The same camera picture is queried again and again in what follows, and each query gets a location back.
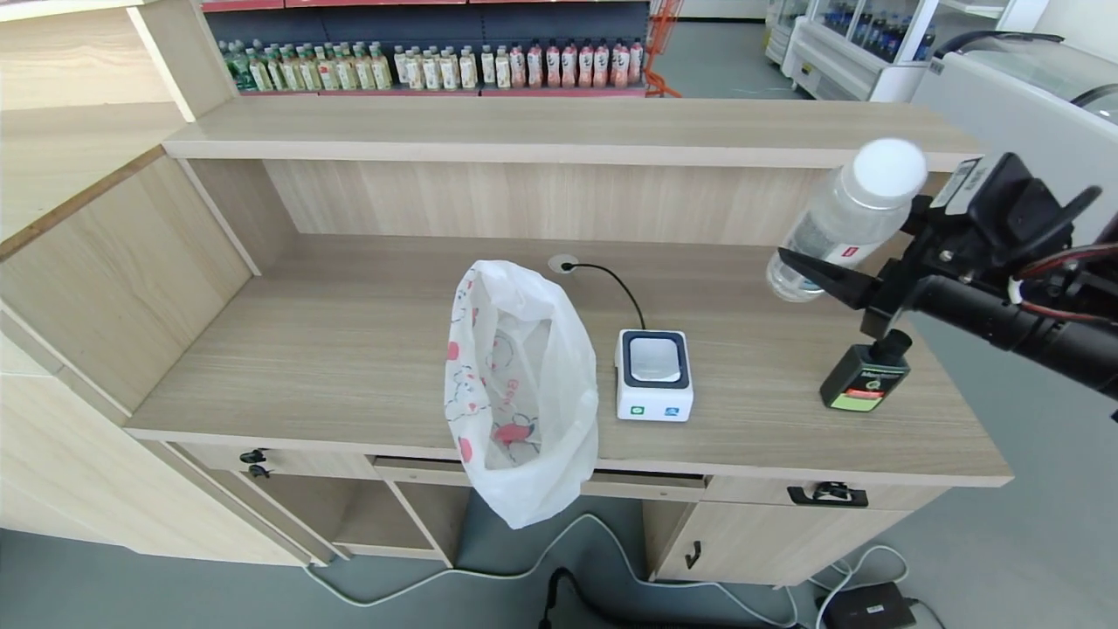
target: bottle cap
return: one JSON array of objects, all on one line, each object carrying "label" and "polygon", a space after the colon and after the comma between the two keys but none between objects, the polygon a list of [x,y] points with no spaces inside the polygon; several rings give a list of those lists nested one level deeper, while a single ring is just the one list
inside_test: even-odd
[{"label": "bottle cap", "polygon": [[842,166],[841,183],[855,201],[893,208],[912,200],[928,180],[928,160],[919,146],[898,137],[874,140]]},{"label": "bottle cap", "polygon": [[912,337],[900,331],[889,331],[885,339],[870,346],[870,359],[879,365],[896,365],[912,347]]}]

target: power adapter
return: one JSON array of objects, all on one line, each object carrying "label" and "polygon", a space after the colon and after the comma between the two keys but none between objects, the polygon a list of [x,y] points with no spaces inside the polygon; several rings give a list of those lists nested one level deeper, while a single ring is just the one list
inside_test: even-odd
[{"label": "power adapter", "polygon": [[[822,606],[824,599],[816,599]],[[906,629],[916,617],[896,583],[839,592],[823,612],[827,629]]]}]

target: cabinet handle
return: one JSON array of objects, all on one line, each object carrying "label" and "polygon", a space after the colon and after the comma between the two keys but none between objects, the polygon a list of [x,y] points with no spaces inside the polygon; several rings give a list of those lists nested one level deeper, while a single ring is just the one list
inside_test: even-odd
[{"label": "cabinet handle", "polygon": [[788,497],[796,505],[813,507],[845,507],[864,509],[870,506],[870,497],[862,489],[851,489],[845,483],[821,483],[808,496],[803,487],[788,488]]},{"label": "cabinet handle", "polygon": [[245,452],[244,455],[240,456],[241,464],[248,464],[248,465],[263,464],[264,461],[267,460],[268,460],[267,457],[264,456],[264,448],[257,448],[250,452]]},{"label": "cabinet handle", "polygon": [[272,470],[266,470],[264,469],[264,466],[257,466],[254,464],[248,466],[248,475],[253,478],[259,478],[262,476],[264,478],[272,478]]},{"label": "cabinet handle", "polygon": [[694,568],[695,562],[699,561],[700,556],[702,556],[702,544],[695,540],[695,554],[683,556],[683,561],[688,564],[688,570]]}]

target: plastic bag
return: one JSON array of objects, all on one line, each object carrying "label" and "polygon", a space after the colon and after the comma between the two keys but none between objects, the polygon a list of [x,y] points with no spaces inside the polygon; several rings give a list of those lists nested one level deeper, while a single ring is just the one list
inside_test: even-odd
[{"label": "plastic bag", "polygon": [[598,459],[598,388],[567,293],[511,261],[475,261],[446,359],[446,420],[477,494],[512,528],[570,505]]}]

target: green sticker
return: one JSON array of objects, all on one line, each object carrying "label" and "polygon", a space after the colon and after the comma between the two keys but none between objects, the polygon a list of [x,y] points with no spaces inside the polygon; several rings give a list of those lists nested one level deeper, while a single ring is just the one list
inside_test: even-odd
[{"label": "green sticker", "polygon": [[835,401],[831,403],[832,409],[841,409],[843,411],[861,411],[866,413],[878,408],[881,404],[881,398],[875,398],[873,400],[865,400],[862,398],[854,398],[852,395],[840,395],[835,398]]}]

